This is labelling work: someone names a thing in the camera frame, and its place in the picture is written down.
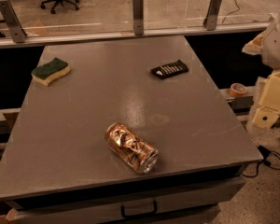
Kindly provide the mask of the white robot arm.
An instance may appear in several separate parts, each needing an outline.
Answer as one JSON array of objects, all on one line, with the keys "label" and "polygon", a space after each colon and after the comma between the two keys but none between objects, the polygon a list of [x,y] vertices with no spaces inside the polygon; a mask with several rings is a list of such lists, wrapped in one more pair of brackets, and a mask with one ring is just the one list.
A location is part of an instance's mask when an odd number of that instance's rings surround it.
[{"label": "white robot arm", "polygon": [[267,77],[251,123],[262,129],[271,128],[280,117],[280,12],[266,30],[242,48],[249,55],[260,55],[262,63],[273,72]]}]

